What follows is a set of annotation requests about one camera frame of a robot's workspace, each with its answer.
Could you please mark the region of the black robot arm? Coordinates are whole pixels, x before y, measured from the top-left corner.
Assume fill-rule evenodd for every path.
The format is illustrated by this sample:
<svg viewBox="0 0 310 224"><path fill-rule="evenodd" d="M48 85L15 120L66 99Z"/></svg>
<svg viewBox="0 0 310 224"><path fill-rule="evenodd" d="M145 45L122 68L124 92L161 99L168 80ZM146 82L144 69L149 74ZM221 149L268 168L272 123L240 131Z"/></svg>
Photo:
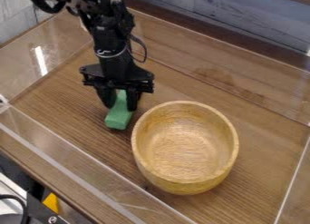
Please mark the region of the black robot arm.
<svg viewBox="0 0 310 224"><path fill-rule="evenodd" d="M125 106L134 111L142 93L153 92L154 75L134 63L130 42L134 17L124 0L30 0L48 14L65 10L81 20L93 38L98 63L80 68L84 85L96 90L106 108L116 103L116 92L125 92Z"/></svg>

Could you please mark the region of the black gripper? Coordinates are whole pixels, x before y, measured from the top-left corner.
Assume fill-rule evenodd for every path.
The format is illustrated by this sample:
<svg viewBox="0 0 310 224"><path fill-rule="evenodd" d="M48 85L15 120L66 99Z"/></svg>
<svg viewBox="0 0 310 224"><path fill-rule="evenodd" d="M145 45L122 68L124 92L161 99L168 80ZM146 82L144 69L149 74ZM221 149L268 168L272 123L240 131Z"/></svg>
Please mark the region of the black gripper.
<svg viewBox="0 0 310 224"><path fill-rule="evenodd" d="M133 112L140 93L153 93L154 75L136 65L126 47L118 51L96 48L94 54L97 63L80 67L82 83L94 88L96 95L108 109L116 102L116 90L125 90L126 110Z"/></svg>

